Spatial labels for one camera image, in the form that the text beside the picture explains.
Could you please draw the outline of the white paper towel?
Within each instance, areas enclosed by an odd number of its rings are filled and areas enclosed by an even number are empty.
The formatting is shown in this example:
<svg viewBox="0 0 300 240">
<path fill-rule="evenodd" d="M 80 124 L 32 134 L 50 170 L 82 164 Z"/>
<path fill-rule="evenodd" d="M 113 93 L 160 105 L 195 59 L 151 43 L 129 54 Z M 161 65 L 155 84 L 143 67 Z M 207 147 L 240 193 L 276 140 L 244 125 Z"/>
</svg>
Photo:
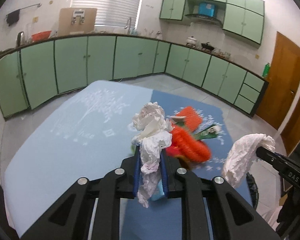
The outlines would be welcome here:
<svg viewBox="0 0 300 240">
<path fill-rule="evenodd" d="M 234 142 L 225 160 L 222 177 L 233 187 L 238 188 L 246 178 L 254 161 L 256 150 L 263 147 L 275 152 L 275 140 L 266 134 L 247 134 Z"/>
</svg>

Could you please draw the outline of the white tissue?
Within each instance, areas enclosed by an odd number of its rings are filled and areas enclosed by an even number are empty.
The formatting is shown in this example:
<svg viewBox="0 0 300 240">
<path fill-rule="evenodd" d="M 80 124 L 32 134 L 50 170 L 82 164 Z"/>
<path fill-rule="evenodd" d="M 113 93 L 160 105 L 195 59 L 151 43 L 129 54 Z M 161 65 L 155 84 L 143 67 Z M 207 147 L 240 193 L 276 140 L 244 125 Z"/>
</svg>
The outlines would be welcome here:
<svg viewBox="0 0 300 240">
<path fill-rule="evenodd" d="M 140 132 L 132 139 L 132 144 L 139 146 L 141 158 L 142 184 L 138 188 L 137 198 L 143 207 L 148 208 L 149 199 L 161 180 L 160 154 L 172 144 L 173 127 L 157 102 L 145 104 L 133 116 L 132 124 Z"/>
</svg>

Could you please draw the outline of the light blue milk carton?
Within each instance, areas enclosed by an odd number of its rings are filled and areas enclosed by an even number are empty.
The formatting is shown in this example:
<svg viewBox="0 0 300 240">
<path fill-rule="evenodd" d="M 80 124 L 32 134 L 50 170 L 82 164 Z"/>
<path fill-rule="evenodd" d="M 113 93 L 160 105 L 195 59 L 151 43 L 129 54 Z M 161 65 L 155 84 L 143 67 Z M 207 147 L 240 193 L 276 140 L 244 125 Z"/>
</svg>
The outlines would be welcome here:
<svg viewBox="0 0 300 240">
<path fill-rule="evenodd" d="M 154 193 L 152 194 L 150 200 L 154 202 L 161 198 L 164 198 L 164 196 L 165 196 L 165 193 L 164 193 L 164 189 L 163 189 L 163 185 L 162 185 L 162 180 L 160 180 L 158 182 L 157 187 L 156 187 Z"/>
</svg>

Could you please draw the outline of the red gold foil pouch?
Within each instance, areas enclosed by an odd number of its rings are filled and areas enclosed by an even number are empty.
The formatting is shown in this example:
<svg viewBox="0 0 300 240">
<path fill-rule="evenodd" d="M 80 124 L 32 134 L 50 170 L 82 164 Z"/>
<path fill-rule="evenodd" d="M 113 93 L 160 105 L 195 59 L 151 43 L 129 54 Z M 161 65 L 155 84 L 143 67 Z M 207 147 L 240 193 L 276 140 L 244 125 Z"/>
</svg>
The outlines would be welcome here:
<svg viewBox="0 0 300 240">
<path fill-rule="evenodd" d="M 191 163 L 190 163 L 189 159 L 187 159 L 186 156 L 184 154 L 182 154 L 182 152 L 180 151 L 179 148 L 170 146 L 170 147 L 166 148 L 165 151 L 169 157 L 178 159 L 181 167 L 183 167 L 187 170 L 191 169 Z"/>
</svg>

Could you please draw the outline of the green white snack wrapper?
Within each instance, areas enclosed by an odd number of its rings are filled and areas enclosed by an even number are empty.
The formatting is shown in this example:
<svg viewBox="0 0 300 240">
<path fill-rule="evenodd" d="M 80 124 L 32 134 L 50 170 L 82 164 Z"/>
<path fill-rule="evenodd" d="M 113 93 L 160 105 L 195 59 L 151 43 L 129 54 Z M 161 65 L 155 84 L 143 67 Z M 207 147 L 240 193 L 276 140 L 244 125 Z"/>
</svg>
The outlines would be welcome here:
<svg viewBox="0 0 300 240">
<path fill-rule="evenodd" d="M 199 121 L 179 121 L 174 125 L 171 133 L 176 133 L 177 130 L 184 130 L 187 134 L 191 135 L 195 140 L 204 140 L 204 139 L 212 139 L 218 137 L 219 133 L 221 133 L 221 126 L 217 124 L 212 124 L 205 129 L 202 129 L 197 132 L 200 127 Z"/>
</svg>

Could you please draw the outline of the orange foam net flat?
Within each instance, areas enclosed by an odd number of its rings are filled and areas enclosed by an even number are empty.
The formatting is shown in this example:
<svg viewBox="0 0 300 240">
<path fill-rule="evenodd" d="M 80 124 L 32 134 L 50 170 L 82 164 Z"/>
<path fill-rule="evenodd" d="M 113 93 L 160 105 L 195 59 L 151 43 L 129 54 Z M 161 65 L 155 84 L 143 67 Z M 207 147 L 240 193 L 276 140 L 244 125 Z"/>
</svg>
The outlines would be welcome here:
<svg viewBox="0 0 300 240">
<path fill-rule="evenodd" d="M 183 123 L 190 132 L 194 132 L 203 122 L 202 117 L 200 117 L 196 110 L 191 106 L 183 108 L 175 116 L 177 121 Z"/>
</svg>

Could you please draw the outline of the green bottle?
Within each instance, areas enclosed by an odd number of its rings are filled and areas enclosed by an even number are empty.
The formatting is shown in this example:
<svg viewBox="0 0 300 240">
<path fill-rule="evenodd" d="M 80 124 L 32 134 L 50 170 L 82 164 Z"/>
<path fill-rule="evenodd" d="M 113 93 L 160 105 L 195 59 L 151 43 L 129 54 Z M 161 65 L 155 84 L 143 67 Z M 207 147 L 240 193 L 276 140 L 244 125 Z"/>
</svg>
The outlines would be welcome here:
<svg viewBox="0 0 300 240">
<path fill-rule="evenodd" d="M 270 63 L 267 63 L 264 66 L 262 77 L 266 78 L 268 76 L 269 70 L 270 70 Z"/>
</svg>

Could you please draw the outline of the brown wooden door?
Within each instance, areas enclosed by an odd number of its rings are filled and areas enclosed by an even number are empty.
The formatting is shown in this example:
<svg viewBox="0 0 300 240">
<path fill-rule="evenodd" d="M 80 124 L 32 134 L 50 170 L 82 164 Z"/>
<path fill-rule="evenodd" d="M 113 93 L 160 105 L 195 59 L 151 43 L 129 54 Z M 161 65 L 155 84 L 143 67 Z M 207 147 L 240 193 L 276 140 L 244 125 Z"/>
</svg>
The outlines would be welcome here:
<svg viewBox="0 0 300 240">
<path fill-rule="evenodd" d="M 269 82 L 268 88 L 256 114 L 278 130 L 300 85 L 300 47 L 281 33 L 276 35 L 275 50 L 266 80 Z M 300 142 L 300 98 L 280 134 L 286 153 L 290 155 Z"/>
</svg>

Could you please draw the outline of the black wok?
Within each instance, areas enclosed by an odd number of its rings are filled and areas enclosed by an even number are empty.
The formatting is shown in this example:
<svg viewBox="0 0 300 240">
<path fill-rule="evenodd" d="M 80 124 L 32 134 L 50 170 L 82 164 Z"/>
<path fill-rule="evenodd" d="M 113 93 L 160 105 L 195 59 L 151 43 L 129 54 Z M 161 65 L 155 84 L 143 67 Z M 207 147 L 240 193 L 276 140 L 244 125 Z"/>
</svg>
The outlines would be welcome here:
<svg viewBox="0 0 300 240">
<path fill-rule="evenodd" d="M 215 49 L 209 42 L 201 43 L 201 46 L 203 51 L 208 51 L 210 53 Z"/>
</svg>

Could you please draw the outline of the red plastic basin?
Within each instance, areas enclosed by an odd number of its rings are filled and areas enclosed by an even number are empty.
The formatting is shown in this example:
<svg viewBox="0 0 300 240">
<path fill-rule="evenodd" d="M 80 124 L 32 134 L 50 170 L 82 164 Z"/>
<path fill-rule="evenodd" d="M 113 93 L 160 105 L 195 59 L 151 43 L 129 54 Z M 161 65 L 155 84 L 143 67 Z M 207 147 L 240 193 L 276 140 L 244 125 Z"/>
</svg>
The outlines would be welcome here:
<svg viewBox="0 0 300 240">
<path fill-rule="evenodd" d="M 39 42 L 43 40 L 47 40 L 51 35 L 51 30 L 48 31 L 42 31 L 36 34 L 31 35 L 32 42 Z"/>
</svg>

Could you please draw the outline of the cardboard box on counter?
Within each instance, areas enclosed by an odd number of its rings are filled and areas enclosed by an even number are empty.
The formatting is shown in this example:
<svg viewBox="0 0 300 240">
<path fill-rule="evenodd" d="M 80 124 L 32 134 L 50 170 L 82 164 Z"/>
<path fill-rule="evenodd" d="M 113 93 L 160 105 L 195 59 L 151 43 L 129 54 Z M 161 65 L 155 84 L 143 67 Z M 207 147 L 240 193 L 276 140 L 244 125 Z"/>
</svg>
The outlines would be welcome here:
<svg viewBox="0 0 300 240">
<path fill-rule="evenodd" d="M 97 8 L 62 8 L 57 36 L 87 34 L 95 29 Z"/>
</svg>

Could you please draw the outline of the range hood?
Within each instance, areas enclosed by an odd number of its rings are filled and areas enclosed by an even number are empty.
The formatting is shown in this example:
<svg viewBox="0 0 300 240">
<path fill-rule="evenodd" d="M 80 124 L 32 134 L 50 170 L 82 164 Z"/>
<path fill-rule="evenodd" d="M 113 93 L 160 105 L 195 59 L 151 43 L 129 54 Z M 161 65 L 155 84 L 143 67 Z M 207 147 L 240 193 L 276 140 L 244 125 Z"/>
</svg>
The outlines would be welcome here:
<svg viewBox="0 0 300 240">
<path fill-rule="evenodd" d="M 225 15 L 225 6 L 213 3 L 190 3 L 188 9 L 185 10 L 184 17 L 189 22 L 199 22 L 213 24 L 219 27 L 223 26 Z"/>
</svg>

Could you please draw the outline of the dark hanging towel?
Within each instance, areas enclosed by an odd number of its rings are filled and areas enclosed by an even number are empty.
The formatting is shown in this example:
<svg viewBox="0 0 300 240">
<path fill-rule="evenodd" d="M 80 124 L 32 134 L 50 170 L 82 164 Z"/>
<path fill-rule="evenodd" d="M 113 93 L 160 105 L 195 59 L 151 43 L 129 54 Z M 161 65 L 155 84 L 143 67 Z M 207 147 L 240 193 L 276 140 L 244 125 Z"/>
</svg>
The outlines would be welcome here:
<svg viewBox="0 0 300 240">
<path fill-rule="evenodd" d="M 10 12 L 6 15 L 6 23 L 10 27 L 14 24 L 16 24 L 19 21 L 20 17 L 20 9 L 17 9 L 13 12 Z"/>
</svg>

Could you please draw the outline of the green upper wall cabinets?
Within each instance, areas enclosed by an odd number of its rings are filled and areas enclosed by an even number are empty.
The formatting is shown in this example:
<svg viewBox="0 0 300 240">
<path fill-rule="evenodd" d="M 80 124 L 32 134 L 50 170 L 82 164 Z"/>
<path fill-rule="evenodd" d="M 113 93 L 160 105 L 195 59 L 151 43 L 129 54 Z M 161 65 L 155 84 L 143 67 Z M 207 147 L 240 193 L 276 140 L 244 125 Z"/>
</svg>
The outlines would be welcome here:
<svg viewBox="0 0 300 240">
<path fill-rule="evenodd" d="M 263 0 L 162 0 L 159 18 L 185 25 L 194 21 L 214 24 L 259 46 L 264 15 Z"/>
</svg>

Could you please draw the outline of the wall towel rail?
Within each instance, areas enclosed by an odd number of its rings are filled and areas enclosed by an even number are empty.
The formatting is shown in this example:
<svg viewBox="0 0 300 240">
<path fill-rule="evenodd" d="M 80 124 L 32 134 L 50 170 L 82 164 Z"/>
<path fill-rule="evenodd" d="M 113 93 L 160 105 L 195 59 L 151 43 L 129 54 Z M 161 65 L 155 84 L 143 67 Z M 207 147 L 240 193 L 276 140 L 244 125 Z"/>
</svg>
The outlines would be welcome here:
<svg viewBox="0 0 300 240">
<path fill-rule="evenodd" d="M 17 10 L 24 10 L 24 9 L 28 9 L 28 8 L 31 8 L 31 7 L 41 7 L 42 6 L 42 3 L 36 3 L 36 4 L 32 4 L 32 5 L 28 5 L 28 6 L 25 6 L 25 7 L 22 7 L 22 8 L 19 8 L 19 9 L 16 9 L 14 11 L 17 11 Z"/>
</svg>

